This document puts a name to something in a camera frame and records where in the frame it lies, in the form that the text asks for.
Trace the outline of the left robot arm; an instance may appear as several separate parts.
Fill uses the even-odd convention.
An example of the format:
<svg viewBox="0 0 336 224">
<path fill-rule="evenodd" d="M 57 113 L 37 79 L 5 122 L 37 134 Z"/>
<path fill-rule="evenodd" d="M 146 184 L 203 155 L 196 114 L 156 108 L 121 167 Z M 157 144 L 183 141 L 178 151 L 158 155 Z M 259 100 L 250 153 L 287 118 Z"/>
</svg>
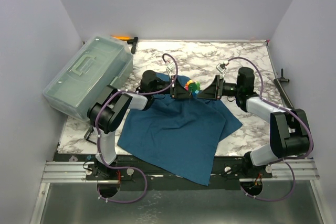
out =
<svg viewBox="0 0 336 224">
<path fill-rule="evenodd" d="M 101 163 L 98 173 L 104 179 L 112 179 L 116 175 L 113 164 L 117 157 L 115 131 L 127 110 L 145 111 L 154 103 L 156 95 L 166 94 L 173 99 L 186 100 L 192 98 L 193 90 L 180 84 L 176 74 L 164 81 L 153 70 L 147 70 L 136 91 L 119 90 L 108 85 L 88 109 L 87 117 L 97 133 L 96 159 Z"/>
</svg>

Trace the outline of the colourful plush flower brooch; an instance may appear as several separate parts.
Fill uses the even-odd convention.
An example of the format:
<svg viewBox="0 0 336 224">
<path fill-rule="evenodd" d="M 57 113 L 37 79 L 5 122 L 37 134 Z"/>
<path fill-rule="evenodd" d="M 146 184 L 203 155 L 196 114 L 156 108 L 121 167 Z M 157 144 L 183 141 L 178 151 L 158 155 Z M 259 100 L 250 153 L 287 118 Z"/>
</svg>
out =
<svg viewBox="0 0 336 224">
<path fill-rule="evenodd" d="M 185 85 L 184 89 L 189 93 L 189 103 L 198 96 L 201 90 L 201 85 L 198 81 L 189 80 Z"/>
</svg>

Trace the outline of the blue t-shirt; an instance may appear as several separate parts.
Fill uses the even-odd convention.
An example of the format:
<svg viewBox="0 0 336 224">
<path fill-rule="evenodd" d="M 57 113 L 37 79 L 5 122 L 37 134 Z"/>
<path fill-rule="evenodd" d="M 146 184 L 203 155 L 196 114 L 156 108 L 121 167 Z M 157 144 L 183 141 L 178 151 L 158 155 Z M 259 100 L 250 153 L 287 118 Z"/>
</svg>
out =
<svg viewBox="0 0 336 224">
<path fill-rule="evenodd" d="M 145 111 L 130 110 L 118 146 L 135 157 L 207 186 L 221 140 L 242 123 L 220 101 L 156 95 Z"/>
</svg>

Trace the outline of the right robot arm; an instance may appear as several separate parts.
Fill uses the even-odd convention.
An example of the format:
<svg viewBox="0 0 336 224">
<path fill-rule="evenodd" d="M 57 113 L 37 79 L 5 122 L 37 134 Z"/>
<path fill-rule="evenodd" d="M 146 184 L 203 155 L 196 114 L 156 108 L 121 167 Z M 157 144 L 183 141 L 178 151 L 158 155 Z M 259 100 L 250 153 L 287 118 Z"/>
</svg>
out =
<svg viewBox="0 0 336 224">
<path fill-rule="evenodd" d="M 305 112 L 271 104 L 255 92 L 254 82 L 253 69 L 241 67 L 236 83 L 226 82 L 222 74 L 216 75 L 213 82 L 197 95 L 199 99 L 206 100 L 234 97 L 241 110 L 269 123 L 269 143 L 246 153 L 242 158 L 241 171 L 249 178 L 255 177 L 267 165 L 284 158 L 300 158 L 313 147 Z"/>
</svg>

